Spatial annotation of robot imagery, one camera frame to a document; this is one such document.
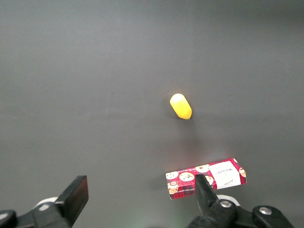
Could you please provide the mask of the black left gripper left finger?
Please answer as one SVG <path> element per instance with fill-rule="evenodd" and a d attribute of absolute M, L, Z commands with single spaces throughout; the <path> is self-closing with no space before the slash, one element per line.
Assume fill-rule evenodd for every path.
<path fill-rule="evenodd" d="M 88 202 L 87 176 L 77 176 L 59 195 L 55 204 L 69 226 L 73 226 Z"/>

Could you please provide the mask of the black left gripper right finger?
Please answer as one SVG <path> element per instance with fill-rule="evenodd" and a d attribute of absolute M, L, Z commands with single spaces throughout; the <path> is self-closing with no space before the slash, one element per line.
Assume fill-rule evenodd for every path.
<path fill-rule="evenodd" d="M 195 196 L 201 213 L 191 228 L 231 228 L 237 218 L 237 207 L 228 199 L 219 199 L 204 175 L 195 176 Z"/>

